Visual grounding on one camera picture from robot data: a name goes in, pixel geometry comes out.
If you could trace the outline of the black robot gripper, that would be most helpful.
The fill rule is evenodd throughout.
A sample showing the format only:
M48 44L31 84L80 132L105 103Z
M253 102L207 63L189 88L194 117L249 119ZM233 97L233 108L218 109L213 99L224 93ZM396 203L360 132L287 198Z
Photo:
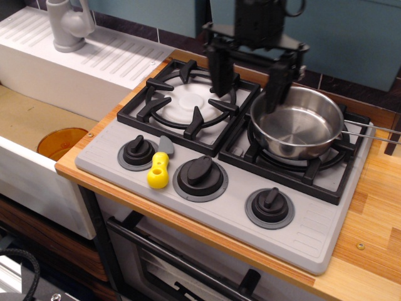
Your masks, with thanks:
M273 113L283 104L293 82L305 75L303 57L309 50L307 44L284 34L285 19L300 16L305 8L306 1L300 2L296 12L287 10L286 1L235 1L232 25L205 24L205 53L214 93L222 97L231 90L233 59L265 66L275 63L269 69L269 80L264 89L266 112ZM281 61L277 61L255 55L256 50L281 50L284 53Z

